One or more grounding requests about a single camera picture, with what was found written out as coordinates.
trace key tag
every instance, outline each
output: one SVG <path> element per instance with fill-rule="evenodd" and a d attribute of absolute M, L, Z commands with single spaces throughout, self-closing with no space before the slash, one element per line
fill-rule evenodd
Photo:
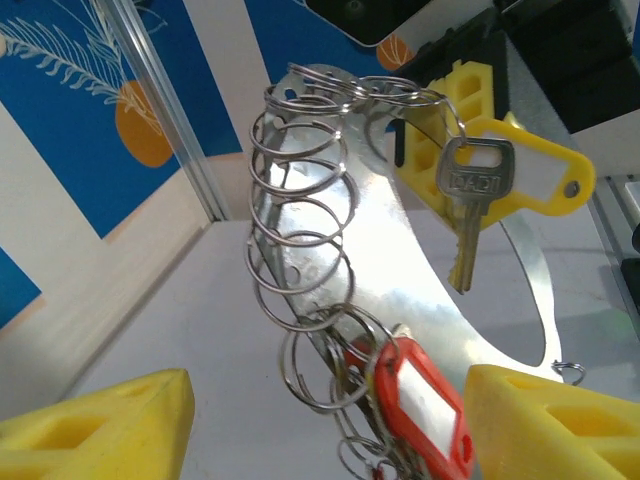
<path fill-rule="evenodd" d="M 404 439 L 442 480 L 468 479 L 474 464 L 460 394 L 413 339 L 382 350 L 374 371 L 376 395 L 389 431 Z"/>

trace white table surface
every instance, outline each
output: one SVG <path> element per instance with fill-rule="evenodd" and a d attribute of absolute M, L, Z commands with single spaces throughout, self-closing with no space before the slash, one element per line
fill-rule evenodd
<path fill-rule="evenodd" d="M 588 209 L 527 218 L 552 273 L 564 360 L 587 367 L 583 386 L 640 401 L 640 342 Z M 455 239 L 427 211 L 410 212 L 410 219 L 446 283 Z M 72 395 L 183 367 L 196 395 L 183 479 L 351 478 L 335 455 L 333 421 L 300 404 L 279 378 L 282 331 L 254 300 L 242 258 L 247 230 L 245 222 L 213 225 Z M 503 351 L 525 362 L 540 358 L 543 339 L 533 302 L 499 227 L 482 235 L 473 290 L 452 296 Z M 310 383 L 327 378 L 314 353 L 309 350 L 301 362 Z"/>

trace brass key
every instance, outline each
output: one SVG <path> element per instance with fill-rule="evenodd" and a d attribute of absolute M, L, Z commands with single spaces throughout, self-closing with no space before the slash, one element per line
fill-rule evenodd
<path fill-rule="evenodd" d="M 499 163 L 493 167 L 462 165 L 455 159 L 459 148 L 492 148 L 499 153 Z M 478 250 L 482 217 L 489 212 L 494 200 L 506 197 L 513 187 L 515 151 L 508 140 L 467 137 L 451 138 L 442 149 L 436 173 L 440 191 L 460 203 L 458 256 L 449 276 L 449 283 L 458 293 L 471 289 L 473 268 Z"/>

